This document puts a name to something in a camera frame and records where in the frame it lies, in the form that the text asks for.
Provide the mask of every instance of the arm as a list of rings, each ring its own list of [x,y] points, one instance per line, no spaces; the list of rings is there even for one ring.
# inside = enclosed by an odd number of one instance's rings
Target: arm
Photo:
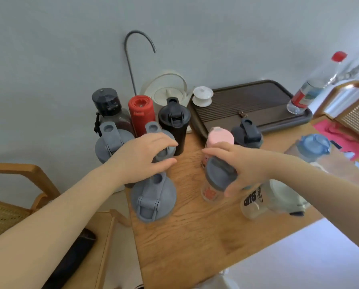
[[[151,162],[159,151],[176,145],[163,133],[129,141],[104,165],[0,235],[0,288],[41,288],[114,190],[169,168],[176,159]]]
[[[203,150],[232,165],[236,181],[225,191],[232,196],[243,186],[276,179],[291,187],[359,246],[359,186],[327,174],[301,159],[260,149],[218,143]]]

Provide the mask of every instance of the pink bottle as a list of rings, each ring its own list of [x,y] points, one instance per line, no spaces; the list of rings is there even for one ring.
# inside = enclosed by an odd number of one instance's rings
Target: pink bottle
[[[234,137],[228,130],[220,127],[212,127],[209,132],[209,136],[207,137],[205,148],[211,147],[218,142],[228,142],[230,144],[234,144]],[[201,161],[202,168],[205,168],[209,157],[209,155],[204,155]]]

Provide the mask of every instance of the wooden chair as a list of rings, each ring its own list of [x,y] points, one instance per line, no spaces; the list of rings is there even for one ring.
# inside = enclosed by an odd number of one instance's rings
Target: wooden chair
[[[0,235],[60,195],[39,166],[0,163],[0,173],[23,175],[42,191],[30,209],[0,202]],[[96,235],[97,240],[63,289],[100,289],[103,287],[114,226],[118,222],[126,227],[131,226],[130,220],[114,209],[94,214],[86,228]]]
[[[329,93],[329,95],[326,97],[326,99],[323,101],[323,103],[320,105],[320,107],[317,109],[311,123],[315,125],[318,122],[321,122],[325,119],[329,119],[331,121],[341,124],[340,130],[342,132],[352,136],[355,140],[359,141],[359,99],[352,105],[347,107],[336,117],[332,117],[329,114],[325,113],[325,109],[336,98],[338,94],[340,94],[344,90],[351,88],[359,88],[359,81],[350,81],[334,87]]]

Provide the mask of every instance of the red cloth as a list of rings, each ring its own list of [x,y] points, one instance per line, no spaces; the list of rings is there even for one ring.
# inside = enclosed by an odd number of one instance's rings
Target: red cloth
[[[342,152],[355,153],[355,155],[350,159],[351,161],[355,161],[359,158],[359,142],[352,136],[341,132],[340,124],[331,122],[329,120],[324,120],[314,125],[314,127],[317,131],[320,132],[320,134],[323,134],[329,140],[333,140],[339,144],[342,147]]]

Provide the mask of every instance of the faucet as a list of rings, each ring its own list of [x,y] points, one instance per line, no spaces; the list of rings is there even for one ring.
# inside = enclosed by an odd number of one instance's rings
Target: faucet
[[[341,75],[337,75],[333,81],[332,81],[332,85],[335,85],[336,83],[342,81],[342,80],[349,80],[352,78],[355,78],[357,76],[359,76],[359,65],[354,67],[351,71],[346,72],[344,74]]]
[[[147,38],[147,40],[149,41],[149,43],[151,44],[151,47],[153,48],[153,52],[156,53],[157,50],[153,44],[153,41],[151,40],[151,38],[148,37],[148,35],[140,30],[132,30],[130,31],[126,37],[125,37],[125,41],[124,41],[124,47],[125,47],[125,53],[126,53],[126,58],[127,58],[127,64],[129,65],[129,71],[130,71],[130,77],[131,77],[131,82],[132,82],[132,87],[134,89],[134,96],[137,95],[137,91],[135,89],[135,83],[134,83],[134,76],[132,74],[132,70],[131,70],[131,65],[130,65],[130,59],[129,59],[129,53],[127,51],[127,40],[129,39],[130,35],[133,33],[139,33],[142,34],[145,38]]]

